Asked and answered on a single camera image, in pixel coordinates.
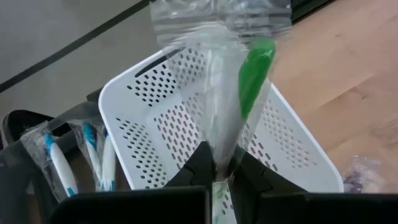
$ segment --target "perforated basket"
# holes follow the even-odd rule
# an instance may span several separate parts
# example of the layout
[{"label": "perforated basket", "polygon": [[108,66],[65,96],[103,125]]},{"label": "perforated basket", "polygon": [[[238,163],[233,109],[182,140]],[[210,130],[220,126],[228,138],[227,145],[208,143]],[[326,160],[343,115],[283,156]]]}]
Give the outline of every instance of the perforated basket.
[{"label": "perforated basket", "polygon": [[[185,49],[174,56],[174,63],[185,64],[184,72],[194,83],[204,71],[206,55]],[[196,97],[193,87],[191,104]],[[103,88],[99,109],[132,189],[164,186],[200,143],[186,105],[162,52]],[[200,113],[200,105],[191,108]],[[338,171],[274,85],[248,152],[308,191],[343,191]],[[222,212],[226,223],[236,222],[229,194]]]}]

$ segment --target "floor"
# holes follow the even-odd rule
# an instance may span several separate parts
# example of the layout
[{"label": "floor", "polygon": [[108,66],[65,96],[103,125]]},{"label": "floor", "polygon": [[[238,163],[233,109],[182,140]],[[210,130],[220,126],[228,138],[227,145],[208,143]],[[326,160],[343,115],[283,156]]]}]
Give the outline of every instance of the floor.
[{"label": "floor", "polygon": [[[0,83],[136,2],[3,0]],[[397,38],[398,1],[337,0],[293,27],[274,78],[340,171],[350,156],[372,157],[391,190],[398,190]],[[158,50],[146,7],[0,93],[0,119],[17,109],[56,116]]]}]

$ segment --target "green toothbrush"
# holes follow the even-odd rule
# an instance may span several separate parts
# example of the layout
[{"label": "green toothbrush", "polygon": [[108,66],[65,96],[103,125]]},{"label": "green toothbrush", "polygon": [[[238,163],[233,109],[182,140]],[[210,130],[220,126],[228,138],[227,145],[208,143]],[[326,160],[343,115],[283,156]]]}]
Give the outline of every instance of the green toothbrush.
[{"label": "green toothbrush", "polygon": [[228,113],[223,119],[226,127],[223,133],[218,133],[213,158],[217,166],[217,179],[227,175],[229,162],[241,130],[254,106],[264,80],[267,78],[275,55],[275,42],[271,39],[261,39],[253,43],[245,61],[241,65],[238,77],[237,102],[230,103]]}]

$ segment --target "white toothbrush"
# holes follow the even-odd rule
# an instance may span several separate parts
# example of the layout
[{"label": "white toothbrush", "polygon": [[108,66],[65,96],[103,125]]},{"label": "white toothbrush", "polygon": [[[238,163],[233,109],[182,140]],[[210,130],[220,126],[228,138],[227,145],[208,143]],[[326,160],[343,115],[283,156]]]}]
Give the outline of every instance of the white toothbrush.
[{"label": "white toothbrush", "polygon": [[61,180],[62,186],[65,189],[68,197],[78,193],[75,177],[73,176],[72,169],[69,166],[63,152],[55,143],[51,134],[44,135],[44,142],[48,154],[54,164],[55,170]]},{"label": "white toothbrush", "polygon": [[114,176],[116,170],[116,154],[108,133],[104,132],[105,143],[102,160],[102,190],[114,191]]},{"label": "white toothbrush", "polygon": [[95,133],[93,128],[88,123],[83,125],[83,135],[85,138],[85,143],[87,146],[88,156],[90,157],[91,165],[93,166],[94,173],[98,179],[101,181],[101,164],[100,159],[98,157],[97,143],[95,140]]}]

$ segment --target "plastic packaging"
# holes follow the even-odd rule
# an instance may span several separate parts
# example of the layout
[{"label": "plastic packaging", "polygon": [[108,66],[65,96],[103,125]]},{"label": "plastic packaging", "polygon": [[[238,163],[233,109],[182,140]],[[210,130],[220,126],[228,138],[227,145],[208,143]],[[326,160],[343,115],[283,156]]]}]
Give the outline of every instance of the plastic packaging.
[{"label": "plastic packaging", "polygon": [[348,193],[381,193],[387,181],[377,170],[381,163],[365,157],[352,157],[352,164],[345,174],[344,188]]},{"label": "plastic packaging", "polygon": [[114,191],[116,155],[100,116],[68,121],[93,171],[96,191]]},{"label": "plastic packaging", "polygon": [[185,107],[213,148],[216,180],[225,180],[262,113],[290,1],[159,0],[151,14]]},{"label": "plastic packaging", "polygon": [[48,122],[28,129],[21,141],[33,161],[42,170],[58,201],[78,193],[76,178],[63,152],[55,142]]}]

